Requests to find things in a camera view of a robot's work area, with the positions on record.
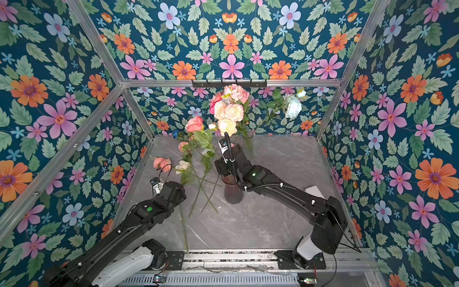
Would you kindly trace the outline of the small pink rose stem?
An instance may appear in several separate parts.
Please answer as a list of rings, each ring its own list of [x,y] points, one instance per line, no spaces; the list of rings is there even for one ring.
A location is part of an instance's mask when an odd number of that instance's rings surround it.
[[[194,199],[191,204],[191,209],[188,213],[188,217],[191,218],[196,211],[197,203],[199,200],[200,195],[204,196],[206,200],[204,206],[202,207],[202,212],[206,210],[208,206],[210,206],[211,210],[213,210],[216,214],[219,214],[219,208],[213,202],[213,196],[215,194],[216,189],[219,187],[219,176],[217,175],[213,181],[207,179],[207,176],[212,173],[214,168],[212,167],[212,160],[213,157],[203,156],[200,159],[200,163],[202,165],[202,174],[198,173],[198,170],[191,164],[191,175],[197,180],[198,183],[198,190]]]

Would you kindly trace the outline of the white rose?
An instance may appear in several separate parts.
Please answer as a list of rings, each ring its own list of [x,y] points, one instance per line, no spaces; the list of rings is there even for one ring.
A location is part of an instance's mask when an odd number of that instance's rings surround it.
[[[186,186],[188,182],[188,178],[190,177],[190,174],[188,173],[188,169],[190,168],[191,164],[187,161],[181,160],[179,164],[175,167],[175,173],[177,175],[180,175],[180,184],[183,186]],[[180,206],[179,207],[179,215],[180,215],[180,224],[182,227],[182,232],[184,236],[184,245],[185,245],[185,251],[186,253],[189,252],[189,245],[188,245],[188,237],[187,237],[187,232],[186,232],[186,222],[185,222],[185,217],[183,213],[183,208]]]

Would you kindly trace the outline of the purple ribbed glass vase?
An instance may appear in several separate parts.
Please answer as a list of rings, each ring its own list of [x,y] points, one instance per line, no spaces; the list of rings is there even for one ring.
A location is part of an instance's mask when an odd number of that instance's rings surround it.
[[[238,204],[243,200],[243,191],[238,186],[233,175],[221,176],[222,182],[225,184],[224,199],[229,204]]]

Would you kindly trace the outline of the cream peony bunch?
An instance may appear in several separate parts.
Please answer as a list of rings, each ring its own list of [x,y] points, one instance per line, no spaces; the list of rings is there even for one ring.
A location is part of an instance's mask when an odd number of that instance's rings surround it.
[[[236,122],[229,119],[218,120],[217,123],[209,124],[208,129],[221,136],[224,136],[226,133],[228,136],[233,136],[237,133]]]

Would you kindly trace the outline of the cream pink large rose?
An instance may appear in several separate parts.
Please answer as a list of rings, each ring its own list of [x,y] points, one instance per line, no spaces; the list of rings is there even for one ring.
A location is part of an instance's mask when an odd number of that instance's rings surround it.
[[[214,105],[214,116],[217,120],[224,120],[227,118],[226,116],[226,109],[227,105],[223,100],[217,102]]]

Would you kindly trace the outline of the large pink peony bunch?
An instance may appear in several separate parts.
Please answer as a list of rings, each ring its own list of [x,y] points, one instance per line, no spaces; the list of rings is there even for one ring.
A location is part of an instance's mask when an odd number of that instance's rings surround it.
[[[241,122],[247,111],[250,93],[242,86],[231,84],[224,87],[222,101],[225,118]]]

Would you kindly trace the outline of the coral pink rose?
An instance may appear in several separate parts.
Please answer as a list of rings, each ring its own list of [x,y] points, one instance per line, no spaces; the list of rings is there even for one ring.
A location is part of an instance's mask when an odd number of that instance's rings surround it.
[[[214,106],[217,102],[219,102],[220,100],[222,100],[222,93],[221,92],[217,92],[213,98],[211,99],[210,101],[210,104],[209,104],[209,109],[214,109]]]

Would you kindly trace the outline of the white flower spray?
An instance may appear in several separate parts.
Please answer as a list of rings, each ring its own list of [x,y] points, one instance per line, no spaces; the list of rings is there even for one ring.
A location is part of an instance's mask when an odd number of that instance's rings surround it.
[[[305,88],[298,88],[282,93],[281,88],[275,88],[272,94],[272,100],[266,104],[267,116],[264,124],[270,124],[280,113],[284,118],[294,120],[302,111],[302,100],[306,97]]]

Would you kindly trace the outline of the clear glass vase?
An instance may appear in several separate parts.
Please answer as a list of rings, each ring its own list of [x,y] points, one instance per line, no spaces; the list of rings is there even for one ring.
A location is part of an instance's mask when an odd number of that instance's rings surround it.
[[[241,147],[245,153],[245,156],[248,160],[252,160],[254,158],[254,134],[250,130],[242,130],[240,131],[240,134],[242,137]]]

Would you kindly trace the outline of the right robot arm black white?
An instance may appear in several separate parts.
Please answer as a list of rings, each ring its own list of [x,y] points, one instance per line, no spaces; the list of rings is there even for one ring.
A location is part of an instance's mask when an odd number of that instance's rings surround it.
[[[219,140],[222,157],[215,161],[218,174],[233,179],[225,199],[230,204],[239,203],[245,193],[271,197],[291,208],[313,228],[302,237],[292,251],[290,259],[300,269],[309,267],[319,254],[334,255],[345,235],[348,221],[340,201],[327,199],[316,186],[302,191],[288,184],[266,167],[253,165],[239,144]]]

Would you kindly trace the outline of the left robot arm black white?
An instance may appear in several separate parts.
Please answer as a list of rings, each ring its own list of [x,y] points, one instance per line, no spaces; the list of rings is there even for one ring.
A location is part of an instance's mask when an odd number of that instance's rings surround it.
[[[153,199],[135,205],[125,219],[88,251],[63,267],[50,267],[44,275],[46,287],[92,287],[119,254],[132,242],[169,218],[186,199],[184,187],[167,182]]]

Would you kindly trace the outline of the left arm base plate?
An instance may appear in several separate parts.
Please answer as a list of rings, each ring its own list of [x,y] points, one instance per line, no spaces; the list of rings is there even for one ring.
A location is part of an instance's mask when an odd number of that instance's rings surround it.
[[[166,251],[164,253],[164,265],[162,271],[179,271],[182,270],[182,266],[185,259],[184,251]]]

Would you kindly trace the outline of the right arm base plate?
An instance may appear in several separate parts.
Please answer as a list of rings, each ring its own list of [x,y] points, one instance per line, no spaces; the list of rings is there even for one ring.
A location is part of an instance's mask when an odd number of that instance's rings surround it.
[[[274,252],[280,270],[325,270],[326,262],[322,253],[312,259],[305,259],[293,250],[278,250]]]

